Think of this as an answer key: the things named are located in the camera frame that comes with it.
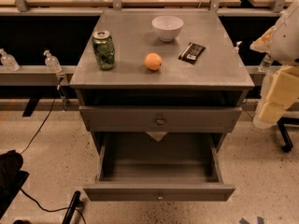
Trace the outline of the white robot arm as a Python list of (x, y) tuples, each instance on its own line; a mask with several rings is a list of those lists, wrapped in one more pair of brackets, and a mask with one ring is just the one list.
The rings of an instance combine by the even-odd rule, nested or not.
[(276, 72), (266, 72), (253, 119), (255, 127), (270, 128), (299, 98), (299, 0), (294, 0), (250, 48), (281, 64)]

